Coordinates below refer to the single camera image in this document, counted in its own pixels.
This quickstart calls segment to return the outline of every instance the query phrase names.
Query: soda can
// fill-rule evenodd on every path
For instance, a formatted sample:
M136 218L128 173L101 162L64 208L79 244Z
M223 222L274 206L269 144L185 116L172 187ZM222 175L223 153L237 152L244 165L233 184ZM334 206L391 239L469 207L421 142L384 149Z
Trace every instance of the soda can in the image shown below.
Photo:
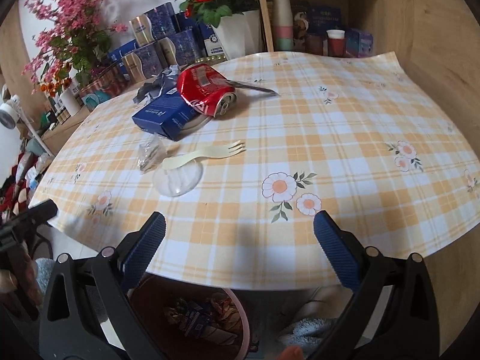
M178 77L177 90L187 104L207 116L224 115L237 102L235 88L205 63L186 68Z

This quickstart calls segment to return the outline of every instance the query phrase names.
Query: tablecloth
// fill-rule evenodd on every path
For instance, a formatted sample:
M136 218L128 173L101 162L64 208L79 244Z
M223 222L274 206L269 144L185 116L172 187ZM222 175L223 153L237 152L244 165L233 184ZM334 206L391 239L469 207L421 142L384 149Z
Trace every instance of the tablecloth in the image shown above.
M313 234L326 210L387 256L424 256L480 221L480 163L446 114L394 53L336 59L257 54L216 66L272 88L239 91L236 108L175 143L184 153L243 140L247 150L204 160L198 186L160 196L137 169L149 134L127 93L99 105L52 163L32 204L51 198L51 224L96 250L117 245L153 211L166 238L148 271L210 286L276 290L337 279Z

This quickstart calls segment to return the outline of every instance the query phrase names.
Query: white vase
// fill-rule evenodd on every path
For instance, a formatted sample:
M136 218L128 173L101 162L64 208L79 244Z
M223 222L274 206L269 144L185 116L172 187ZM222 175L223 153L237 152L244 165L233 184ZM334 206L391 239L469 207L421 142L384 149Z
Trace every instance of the white vase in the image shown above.
M81 107L78 104L77 99L75 99L74 93L71 91L70 88L63 91L59 97L63 105L65 105L65 108L67 109L70 116L73 116L78 111L80 111Z
M229 60L262 51L259 10L224 16L213 29Z

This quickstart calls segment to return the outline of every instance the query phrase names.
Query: silver bolt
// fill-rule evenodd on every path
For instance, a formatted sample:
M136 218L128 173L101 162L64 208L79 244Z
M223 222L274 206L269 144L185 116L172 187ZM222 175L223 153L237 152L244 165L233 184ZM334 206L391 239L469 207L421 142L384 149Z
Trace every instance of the silver bolt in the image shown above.
M62 253L60 256L57 257L57 261L60 264L66 263L70 255L68 253Z
M380 252L378 251L378 249L376 247L373 247L373 246L369 246L365 249L365 251L367 252L367 254L370 256L370 257L377 257Z
M103 257L110 257L115 253L115 248L111 246L104 247L101 253Z
M418 253L412 253L412 260L416 263L421 263L423 261L423 257Z

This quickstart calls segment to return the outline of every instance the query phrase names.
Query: plastic fork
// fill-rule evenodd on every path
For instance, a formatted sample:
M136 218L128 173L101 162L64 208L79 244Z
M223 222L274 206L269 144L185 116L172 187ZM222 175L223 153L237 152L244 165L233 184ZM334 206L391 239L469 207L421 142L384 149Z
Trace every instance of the plastic fork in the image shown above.
M245 144L241 140L230 145L208 146L203 149L192 151L191 153L179 155L177 157L165 158L162 162L162 169L170 170L180 168L191 160L199 157L206 158L227 158L245 151Z

